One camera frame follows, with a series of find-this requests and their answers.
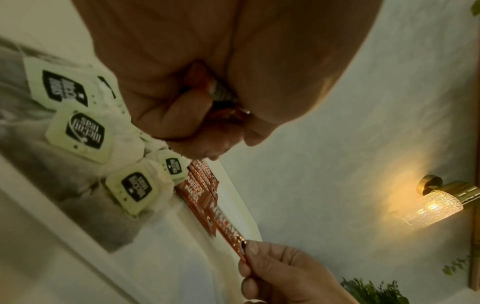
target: textured glass shade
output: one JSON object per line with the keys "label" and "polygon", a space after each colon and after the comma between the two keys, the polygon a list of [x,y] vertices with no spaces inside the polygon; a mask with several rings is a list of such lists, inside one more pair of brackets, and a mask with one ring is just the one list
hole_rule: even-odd
{"label": "textured glass shade", "polygon": [[443,191],[433,191],[418,201],[406,204],[393,212],[413,229],[420,229],[441,221],[464,209],[462,203]]}

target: brass lamp fixture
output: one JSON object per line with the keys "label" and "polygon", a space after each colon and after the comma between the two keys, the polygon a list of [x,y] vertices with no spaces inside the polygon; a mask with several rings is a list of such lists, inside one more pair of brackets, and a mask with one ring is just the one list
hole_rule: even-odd
{"label": "brass lamp fixture", "polygon": [[424,228],[452,216],[480,198],[480,188],[463,181],[444,185],[435,175],[422,178],[416,191],[423,197],[393,212],[412,229]]}

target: skin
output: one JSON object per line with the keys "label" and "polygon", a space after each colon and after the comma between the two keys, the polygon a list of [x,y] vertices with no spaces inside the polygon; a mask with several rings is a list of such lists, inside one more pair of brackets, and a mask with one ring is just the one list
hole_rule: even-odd
{"label": "skin", "polygon": [[[254,146],[321,102],[382,0],[73,0],[132,122],[189,158]],[[237,94],[241,124],[209,122],[208,94],[179,96],[194,61]]]}
{"label": "skin", "polygon": [[269,304],[359,304],[323,265],[284,245],[248,241],[248,265],[240,261],[246,299]]}

